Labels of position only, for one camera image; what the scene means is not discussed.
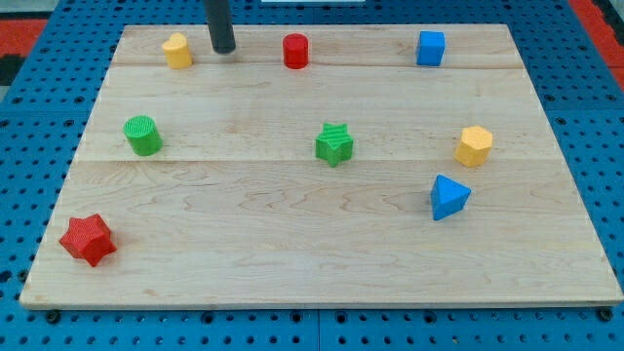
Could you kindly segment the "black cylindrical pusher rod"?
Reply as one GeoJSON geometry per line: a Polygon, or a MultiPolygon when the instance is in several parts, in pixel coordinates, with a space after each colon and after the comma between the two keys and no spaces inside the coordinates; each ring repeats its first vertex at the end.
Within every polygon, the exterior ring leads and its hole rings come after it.
{"type": "Polygon", "coordinates": [[[230,54],[236,50],[233,21],[228,0],[203,1],[213,50],[230,54]]]}

